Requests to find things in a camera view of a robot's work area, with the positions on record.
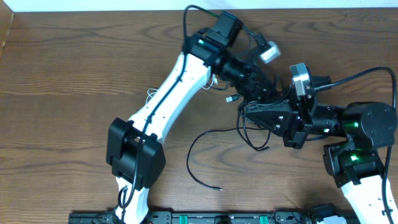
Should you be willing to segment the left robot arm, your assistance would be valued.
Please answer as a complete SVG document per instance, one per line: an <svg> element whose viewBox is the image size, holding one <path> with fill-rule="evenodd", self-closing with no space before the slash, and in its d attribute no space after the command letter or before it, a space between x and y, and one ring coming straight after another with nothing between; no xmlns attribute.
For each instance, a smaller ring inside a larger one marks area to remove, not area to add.
<svg viewBox="0 0 398 224"><path fill-rule="evenodd" d="M198 90L217 75L247 100L263 101L272 83L255 66L280 55L278 46L223 11L213 27L184 35L182 52L154 96L127 121L108 131L106 162L118 183L116 223L141 223L149 211L149 189L165 166L163 145L171 127Z"/></svg>

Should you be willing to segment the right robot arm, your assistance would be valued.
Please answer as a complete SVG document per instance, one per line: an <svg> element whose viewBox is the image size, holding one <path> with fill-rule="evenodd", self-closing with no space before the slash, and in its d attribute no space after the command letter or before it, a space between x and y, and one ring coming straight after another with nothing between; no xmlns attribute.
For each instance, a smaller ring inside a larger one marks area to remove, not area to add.
<svg viewBox="0 0 398 224"><path fill-rule="evenodd" d="M397 223L388 180L396 141L396 99L391 104L365 101L339 107L322 105L316 96L289 93L269 103L247 102L240 112L281 137L286 147L302 148L309 135L341 138L323 146L326 172L361 223Z"/></svg>

